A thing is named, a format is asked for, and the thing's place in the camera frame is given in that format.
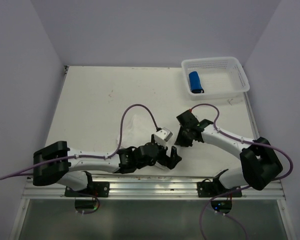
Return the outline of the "white towel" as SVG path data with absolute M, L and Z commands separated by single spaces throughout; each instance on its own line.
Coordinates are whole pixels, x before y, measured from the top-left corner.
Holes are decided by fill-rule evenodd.
M 134 114 L 128 118 L 128 122 L 123 124 L 122 136 L 116 141 L 121 148 L 139 147 L 151 141 L 151 136 L 157 131 L 151 117 L 143 117 Z

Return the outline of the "blue towel with black trim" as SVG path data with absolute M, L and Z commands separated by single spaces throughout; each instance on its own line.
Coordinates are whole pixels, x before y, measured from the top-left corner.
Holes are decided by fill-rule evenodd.
M 203 94 L 205 91 L 201 85 L 200 77 L 197 71 L 192 71 L 188 74 L 190 91 L 193 94 Z

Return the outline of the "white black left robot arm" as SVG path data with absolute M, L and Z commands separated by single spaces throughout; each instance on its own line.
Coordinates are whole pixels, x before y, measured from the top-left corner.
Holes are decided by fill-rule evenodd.
M 33 154 L 33 185 L 60 184 L 86 197 L 94 190 L 92 171 L 130 174 L 156 164 L 172 170 L 181 160 L 175 146 L 155 142 L 121 148 L 113 156 L 97 156 L 70 148 L 66 141 L 57 141 Z

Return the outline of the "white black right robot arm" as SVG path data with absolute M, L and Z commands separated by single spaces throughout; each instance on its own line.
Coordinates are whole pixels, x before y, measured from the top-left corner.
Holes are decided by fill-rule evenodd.
M 186 110 L 176 119 L 180 125 L 177 146 L 191 147 L 194 141 L 206 143 L 239 159 L 240 167 L 225 169 L 208 183 L 207 188 L 217 196 L 225 196 L 231 189 L 245 185 L 261 191 L 283 171 L 275 151 L 263 137 L 245 142 L 237 135 L 230 136 L 210 120 L 199 121 L 191 110 Z

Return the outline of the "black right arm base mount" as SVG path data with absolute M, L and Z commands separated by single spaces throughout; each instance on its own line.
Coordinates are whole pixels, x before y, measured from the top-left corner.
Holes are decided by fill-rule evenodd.
M 196 183 L 196 190 L 199 198 L 213 198 L 221 194 L 238 190 L 239 188 L 239 186 L 236 186 L 230 189 L 226 189 L 220 183 L 208 178 Z

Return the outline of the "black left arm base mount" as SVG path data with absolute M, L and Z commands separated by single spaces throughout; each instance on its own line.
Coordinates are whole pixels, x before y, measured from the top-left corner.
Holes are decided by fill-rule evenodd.
M 107 181 L 94 181 L 92 186 L 80 190 L 73 191 L 69 187 L 65 188 L 64 196 L 65 197 L 97 197 L 97 198 L 107 198 L 109 196 L 110 183 Z

